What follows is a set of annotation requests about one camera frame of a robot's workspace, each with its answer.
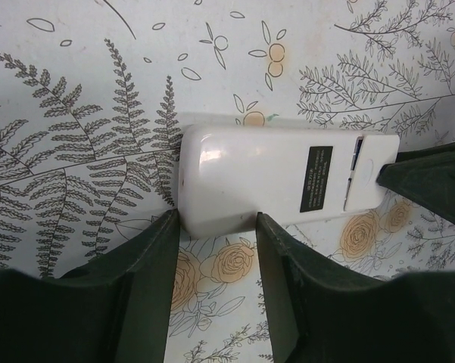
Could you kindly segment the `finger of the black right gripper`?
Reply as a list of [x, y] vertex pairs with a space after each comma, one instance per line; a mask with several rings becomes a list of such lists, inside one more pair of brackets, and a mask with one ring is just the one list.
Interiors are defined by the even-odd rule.
[[376, 183], [455, 225], [455, 142], [398, 153]]

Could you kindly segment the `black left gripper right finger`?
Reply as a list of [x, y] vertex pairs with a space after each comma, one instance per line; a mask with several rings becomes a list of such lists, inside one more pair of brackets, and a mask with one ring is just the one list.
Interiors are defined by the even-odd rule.
[[265, 213], [256, 236], [274, 361], [455, 362], [455, 271], [371, 278]]

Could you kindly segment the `white battery cover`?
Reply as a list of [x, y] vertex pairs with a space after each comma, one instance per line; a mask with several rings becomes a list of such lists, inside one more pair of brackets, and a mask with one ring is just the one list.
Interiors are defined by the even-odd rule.
[[374, 209], [382, 203], [386, 191], [376, 180], [382, 167], [395, 161], [399, 145], [400, 139], [397, 135], [371, 134], [363, 137], [351, 173], [345, 212]]

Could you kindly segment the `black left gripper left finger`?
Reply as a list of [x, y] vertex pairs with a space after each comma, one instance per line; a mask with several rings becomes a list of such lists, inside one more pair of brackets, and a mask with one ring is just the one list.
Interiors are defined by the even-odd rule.
[[0, 269], [0, 362], [161, 362], [179, 214], [60, 278]]

